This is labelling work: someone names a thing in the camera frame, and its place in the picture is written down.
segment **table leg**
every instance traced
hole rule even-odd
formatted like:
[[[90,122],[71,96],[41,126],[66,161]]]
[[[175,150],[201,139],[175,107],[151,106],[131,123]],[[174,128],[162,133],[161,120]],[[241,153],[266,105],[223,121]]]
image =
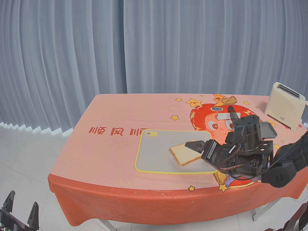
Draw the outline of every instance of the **table leg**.
[[[117,231],[115,227],[107,220],[97,219],[100,225],[107,231]]]
[[[272,208],[281,198],[276,199],[273,202],[268,203],[262,210],[260,210],[258,213],[256,213],[253,216],[253,220],[258,220],[261,216],[263,216],[270,208]]]

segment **floor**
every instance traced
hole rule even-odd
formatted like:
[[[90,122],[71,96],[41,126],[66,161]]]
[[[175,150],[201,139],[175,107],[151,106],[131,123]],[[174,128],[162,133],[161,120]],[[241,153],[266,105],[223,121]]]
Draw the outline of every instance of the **floor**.
[[[33,205],[39,205],[39,224],[43,231],[83,231],[103,230],[96,219],[88,220],[78,227],[68,224],[57,200],[50,192],[47,176],[52,169],[71,130],[62,133],[60,129],[51,132],[40,128],[31,130],[25,126],[13,127],[0,123],[0,203],[4,202],[11,190],[16,195],[13,215],[26,223]],[[214,221],[183,225],[140,225],[131,223],[111,223],[118,231],[264,231],[279,229],[301,206],[308,201],[307,187],[298,200],[281,199],[265,216],[253,221],[252,216],[262,207],[235,216]]]

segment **toaster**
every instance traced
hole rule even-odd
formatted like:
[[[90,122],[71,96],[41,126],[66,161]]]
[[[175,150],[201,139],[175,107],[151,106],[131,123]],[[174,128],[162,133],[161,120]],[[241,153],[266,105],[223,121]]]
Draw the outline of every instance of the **toaster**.
[[[302,122],[305,105],[308,105],[308,101],[303,95],[276,82],[264,113],[290,127],[295,132]]]

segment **toast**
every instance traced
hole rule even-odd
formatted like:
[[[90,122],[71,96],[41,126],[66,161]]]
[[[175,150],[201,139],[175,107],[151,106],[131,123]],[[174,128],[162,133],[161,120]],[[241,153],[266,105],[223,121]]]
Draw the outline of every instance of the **toast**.
[[[170,148],[171,153],[174,155],[175,160],[179,164],[179,166],[184,166],[186,164],[189,164],[193,161],[196,161],[201,158],[201,154],[198,152],[195,152],[187,147],[185,147],[184,144],[172,146]]]

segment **curtain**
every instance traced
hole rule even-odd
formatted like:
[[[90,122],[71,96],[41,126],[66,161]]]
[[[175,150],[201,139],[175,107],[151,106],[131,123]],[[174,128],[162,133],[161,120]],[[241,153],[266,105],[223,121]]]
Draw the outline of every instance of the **curtain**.
[[[68,130],[101,93],[308,99],[308,0],[0,0],[0,29],[8,124]]]
[[[64,132],[127,92],[123,0],[0,0],[0,29],[0,122]]]

